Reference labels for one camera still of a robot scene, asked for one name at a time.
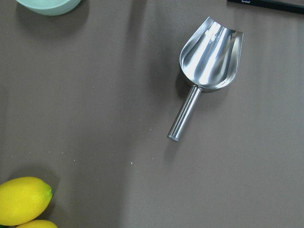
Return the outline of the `upper whole yellow lemon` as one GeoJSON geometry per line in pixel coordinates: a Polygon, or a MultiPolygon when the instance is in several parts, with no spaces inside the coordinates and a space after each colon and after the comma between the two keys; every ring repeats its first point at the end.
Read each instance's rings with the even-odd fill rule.
{"type": "Polygon", "coordinates": [[[58,226],[49,220],[32,220],[16,226],[16,228],[58,228],[58,226]]]}

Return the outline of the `whole yellow lemon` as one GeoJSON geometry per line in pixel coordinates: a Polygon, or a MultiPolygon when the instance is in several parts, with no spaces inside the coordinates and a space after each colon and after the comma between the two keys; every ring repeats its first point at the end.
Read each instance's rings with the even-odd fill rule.
{"type": "Polygon", "coordinates": [[[32,220],[16,226],[16,228],[58,228],[58,226],[49,220],[32,220]]]}
{"type": "Polygon", "coordinates": [[[52,197],[52,187],[36,177],[20,177],[1,184],[0,224],[17,226],[35,219],[52,197]]]}

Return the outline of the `steel ice scoop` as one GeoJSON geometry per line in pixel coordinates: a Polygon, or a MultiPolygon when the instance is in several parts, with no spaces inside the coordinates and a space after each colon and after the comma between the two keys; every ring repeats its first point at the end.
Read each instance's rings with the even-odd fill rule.
{"type": "Polygon", "coordinates": [[[233,82],[242,43],[242,32],[227,28],[212,17],[207,17],[186,42],[179,63],[190,90],[168,132],[169,139],[180,140],[201,93],[221,90],[233,82]]]}

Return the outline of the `lower whole yellow lemon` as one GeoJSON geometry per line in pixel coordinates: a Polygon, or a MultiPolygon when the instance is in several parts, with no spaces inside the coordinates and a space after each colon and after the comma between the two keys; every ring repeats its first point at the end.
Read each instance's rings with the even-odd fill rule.
{"type": "Polygon", "coordinates": [[[1,184],[0,224],[17,226],[35,219],[52,197],[52,187],[36,177],[20,177],[1,184]]]}

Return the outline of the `light green bowl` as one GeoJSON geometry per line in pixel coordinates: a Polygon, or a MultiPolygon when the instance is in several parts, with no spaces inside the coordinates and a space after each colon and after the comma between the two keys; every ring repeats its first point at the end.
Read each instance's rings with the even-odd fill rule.
{"type": "Polygon", "coordinates": [[[18,0],[25,8],[46,16],[57,16],[73,10],[81,0],[18,0]]]}

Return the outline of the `black framed tray edge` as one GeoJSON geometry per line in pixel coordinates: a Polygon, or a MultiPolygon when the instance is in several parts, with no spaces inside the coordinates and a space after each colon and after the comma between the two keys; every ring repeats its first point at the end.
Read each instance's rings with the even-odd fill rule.
{"type": "Polygon", "coordinates": [[[229,2],[264,7],[293,13],[304,13],[303,0],[228,0],[229,2]]]}

